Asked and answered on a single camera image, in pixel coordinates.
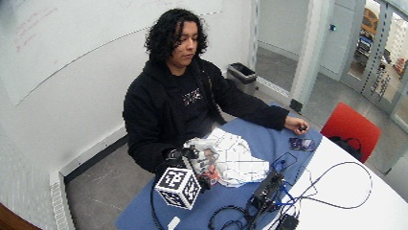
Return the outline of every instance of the blue cloth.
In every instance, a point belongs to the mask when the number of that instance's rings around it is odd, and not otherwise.
[[[310,162],[314,151],[292,150],[289,140],[292,137],[313,139],[318,148],[323,137],[321,132],[310,128],[305,135],[297,136],[286,128],[278,131],[254,125],[241,119],[234,119],[221,128],[232,134],[240,135],[248,141],[254,157],[270,162],[278,171],[282,168],[288,168],[284,172],[285,179],[292,184],[296,184]],[[125,211],[119,216],[116,226],[120,230],[156,229],[151,208],[152,183],[153,180],[143,188]],[[209,191],[199,195],[193,210],[185,210],[168,205],[155,191],[153,201],[156,214],[163,226],[168,229],[168,224],[175,217],[179,217],[181,222],[176,229],[208,229],[210,217],[220,208],[234,205],[245,209],[246,202],[260,185],[261,183],[248,183],[240,188],[228,188],[221,184],[216,184]],[[260,218],[257,221],[257,229],[262,229],[273,221],[277,212],[266,213]],[[214,228],[220,229],[228,221],[236,219],[241,219],[242,223],[246,223],[240,211],[229,210],[220,213],[214,220]]]

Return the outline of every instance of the black hoodie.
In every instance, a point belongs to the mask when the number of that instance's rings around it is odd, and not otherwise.
[[[233,116],[264,127],[281,130],[289,110],[269,106],[245,94],[225,79],[221,70],[206,60],[195,58],[189,66],[204,92],[214,121],[224,123],[217,105]],[[147,62],[140,76],[129,86],[124,102],[129,154],[140,166],[156,173],[164,163],[164,151],[181,148],[185,136],[183,93],[167,64]]]

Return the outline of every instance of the white table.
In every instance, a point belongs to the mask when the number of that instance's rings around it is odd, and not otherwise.
[[[313,181],[334,165],[342,162],[358,162],[355,158],[323,137],[321,146],[306,167],[301,179],[290,191],[294,197],[301,196]],[[358,206],[354,209],[341,209],[310,199],[303,199],[297,209],[300,211],[297,230],[302,229],[408,229],[408,204],[383,179],[363,165],[343,164],[333,168],[317,183],[318,194],[313,197],[341,206]]]

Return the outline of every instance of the power adapter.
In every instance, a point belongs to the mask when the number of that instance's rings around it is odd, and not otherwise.
[[[298,227],[298,219],[294,216],[286,214],[284,216],[284,219],[280,221],[277,230],[296,230],[297,227]]]

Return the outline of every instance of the whiteboard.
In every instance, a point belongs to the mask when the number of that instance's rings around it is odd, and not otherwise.
[[[12,102],[99,47],[145,33],[167,10],[205,15],[222,7],[221,0],[0,0],[0,80]]]

